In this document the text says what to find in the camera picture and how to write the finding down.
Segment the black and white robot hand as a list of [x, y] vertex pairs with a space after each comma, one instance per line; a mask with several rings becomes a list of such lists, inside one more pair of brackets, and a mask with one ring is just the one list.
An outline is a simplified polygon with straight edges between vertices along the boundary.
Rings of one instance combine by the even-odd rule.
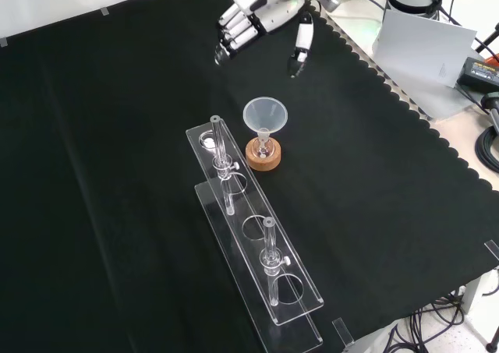
[[313, 43], [313, 17], [305, 10], [306, 0], [232, 1], [218, 19], [219, 44], [215, 48], [215, 63], [221, 65], [234, 58], [259, 37], [272, 34], [298, 18], [296, 43], [288, 59], [288, 74], [296, 78], [305, 67]]

